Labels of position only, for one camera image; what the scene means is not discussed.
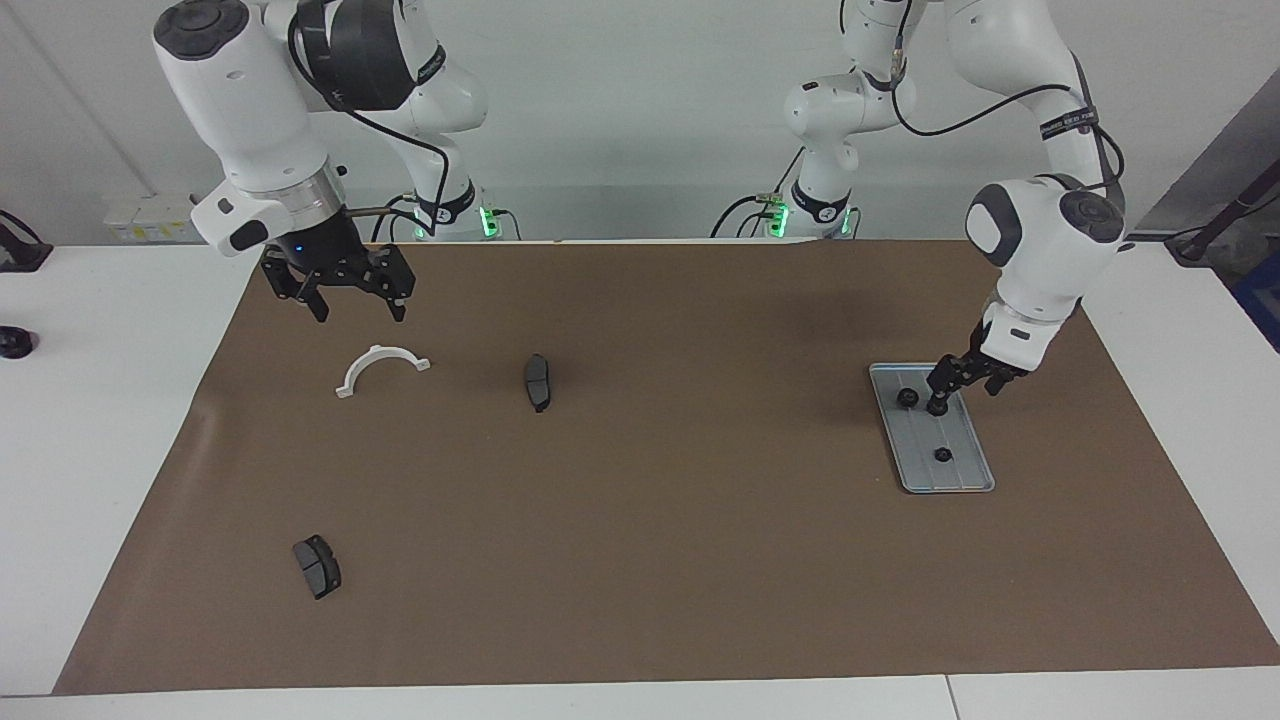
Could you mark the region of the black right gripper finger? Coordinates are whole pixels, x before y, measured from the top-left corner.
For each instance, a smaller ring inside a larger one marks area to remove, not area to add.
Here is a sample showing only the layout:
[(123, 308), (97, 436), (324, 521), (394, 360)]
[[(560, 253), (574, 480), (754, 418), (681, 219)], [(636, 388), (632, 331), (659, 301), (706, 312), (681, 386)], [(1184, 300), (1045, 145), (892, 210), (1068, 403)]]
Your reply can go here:
[(303, 305), (317, 323), (326, 322), (329, 306), (320, 293), (319, 275), (308, 274), (301, 281), (283, 254), (264, 254), (261, 270), (278, 299)]
[(367, 292), (383, 299), (394, 322), (402, 323), (413, 293), (416, 275), (398, 245), (367, 252)]

